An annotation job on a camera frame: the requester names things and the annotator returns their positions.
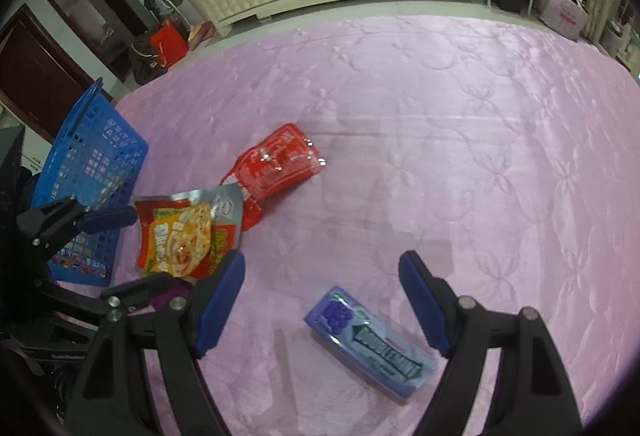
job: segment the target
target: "pink quilted blanket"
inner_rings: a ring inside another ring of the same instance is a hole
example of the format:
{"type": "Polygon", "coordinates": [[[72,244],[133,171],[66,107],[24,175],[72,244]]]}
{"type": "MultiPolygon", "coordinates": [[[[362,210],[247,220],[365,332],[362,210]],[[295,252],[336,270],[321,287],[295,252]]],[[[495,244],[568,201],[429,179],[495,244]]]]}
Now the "pink quilted blanket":
{"type": "MultiPolygon", "coordinates": [[[[401,405],[303,323],[339,285],[426,346],[398,282],[408,249],[487,308],[539,308],[584,419],[638,349],[640,90],[587,46],[470,19],[321,23],[171,71],[118,110],[149,143],[136,193],[215,185],[286,122],[328,161],[242,237],[246,281],[200,363],[236,436],[412,433],[444,361],[401,405]]],[[[139,242],[122,235],[115,284],[138,276],[139,242]]],[[[176,434],[157,365],[151,380],[176,434]]]]}

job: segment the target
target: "blue gripper pad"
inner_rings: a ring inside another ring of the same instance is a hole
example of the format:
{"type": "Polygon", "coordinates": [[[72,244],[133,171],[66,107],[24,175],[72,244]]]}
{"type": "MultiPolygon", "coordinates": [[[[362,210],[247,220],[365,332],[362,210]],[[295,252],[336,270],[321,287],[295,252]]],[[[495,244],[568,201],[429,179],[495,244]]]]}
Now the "blue gripper pad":
{"type": "MultiPolygon", "coordinates": [[[[419,257],[417,259],[420,264],[423,264],[419,257]]],[[[417,262],[409,253],[400,256],[398,262],[400,284],[404,288],[427,342],[432,348],[437,349],[440,355],[448,356],[453,349],[453,344],[447,335],[447,318],[416,264],[417,262]]]]}
{"type": "Polygon", "coordinates": [[[196,358],[203,358],[207,350],[218,345],[226,320],[244,281],[244,268],[244,256],[236,253],[200,314],[198,339],[193,345],[196,358]]]}

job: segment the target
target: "tiled floor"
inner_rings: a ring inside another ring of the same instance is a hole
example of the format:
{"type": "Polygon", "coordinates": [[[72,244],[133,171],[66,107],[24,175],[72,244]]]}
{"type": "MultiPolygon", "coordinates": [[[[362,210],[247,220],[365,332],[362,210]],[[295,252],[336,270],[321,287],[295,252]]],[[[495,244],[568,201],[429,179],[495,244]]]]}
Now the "tiled floor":
{"type": "MultiPolygon", "coordinates": [[[[222,38],[219,34],[215,35],[207,44],[203,44],[194,52],[189,53],[174,68],[183,66],[195,59],[215,54],[236,44],[251,41],[274,32],[291,30],[309,23],[369,16],[411,16],[421,14],[516,23],[551,33],[536,17],[519,16],[511,12],[489,8],[485,4],[471,2],[470,0],[348,0],[285,12],[274,16],[267,23],[259,23],[257,20],[251,19],[236,23],[229,36],[222,38]]],[[[138,85],[133,80],[133,77],[129,76],[124,83],[118,84],[111,90],[110,93],[114,97],[114,103],[137,87],[138,85]]]]}

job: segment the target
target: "brown door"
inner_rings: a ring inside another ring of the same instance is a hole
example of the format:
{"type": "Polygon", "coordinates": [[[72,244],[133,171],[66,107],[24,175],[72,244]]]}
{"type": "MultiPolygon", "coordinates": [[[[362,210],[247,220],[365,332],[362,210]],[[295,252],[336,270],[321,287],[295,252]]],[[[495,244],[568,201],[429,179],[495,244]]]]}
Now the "brown door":
{"type": "Polygon", "coordinates": [[[0,32],[0,99],[51,141],[91,79],[26,6],[0,32]]]}

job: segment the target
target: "metal screw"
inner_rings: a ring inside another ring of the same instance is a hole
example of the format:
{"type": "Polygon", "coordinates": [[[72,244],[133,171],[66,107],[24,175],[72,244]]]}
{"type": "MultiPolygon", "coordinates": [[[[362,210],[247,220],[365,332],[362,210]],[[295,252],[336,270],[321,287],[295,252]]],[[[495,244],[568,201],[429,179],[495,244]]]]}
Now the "metal screw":
{"type": "Polygon", "coordinates": [[[110,322],[118,322],[122,319],[122,311],[121,310],[111,310],[107,314],[107,320],[110,322]]]}
{"type": "Polygon", "coordinates": [[[536,310],[535,308],[532,308],[530,306],[525,306],[522,309],[522,315],[524,316],[524,318],[526,318],[526,320],[528,321],[534,321],[536,320],[538,317],[540,317],[540,313],[538,313],[538,310],[536,310]]]}
{"type": "Polygon", "coordinates": [[[461,295],[458,298],[458,304],[463,310],[473,310],[476,307],[476,299],[468,295],[461,295]]]}
{"type": "Polygon", "coordinates": [[[182,295],[178,295],[178,297],[174,297],[169,301],[169,308],[172,310],[180,311],[182,308],[187,306],[187,299],[185,299],[182,295]]]}

